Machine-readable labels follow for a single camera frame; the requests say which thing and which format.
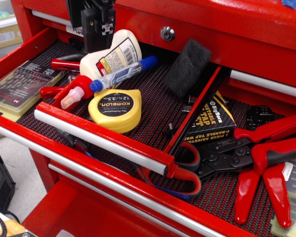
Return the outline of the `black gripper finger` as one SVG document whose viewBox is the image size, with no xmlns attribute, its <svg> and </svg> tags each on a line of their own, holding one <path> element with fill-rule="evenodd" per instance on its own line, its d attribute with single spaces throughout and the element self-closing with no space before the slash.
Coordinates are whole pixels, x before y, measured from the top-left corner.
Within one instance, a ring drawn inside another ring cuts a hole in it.
<svg viewBox="0 0 296 237">
<path fill-rule="evenodd" d="M 109 49 L 115 32 L 113 6 L 90 7 L 81 11 L 84 49 L 88 53 Z"/>
</svg>

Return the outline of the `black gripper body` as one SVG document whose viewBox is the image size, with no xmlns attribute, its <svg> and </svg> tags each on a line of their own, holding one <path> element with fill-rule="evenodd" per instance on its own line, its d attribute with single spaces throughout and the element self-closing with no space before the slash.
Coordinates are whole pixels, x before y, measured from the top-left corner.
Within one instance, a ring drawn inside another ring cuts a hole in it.
<svg viewBox="0 0 296 237">
<path fill-rule="evenodd" d="M 115 25 L 114 0 L 67 0 L 67 10 L 72 27 Z"/>
</svg>

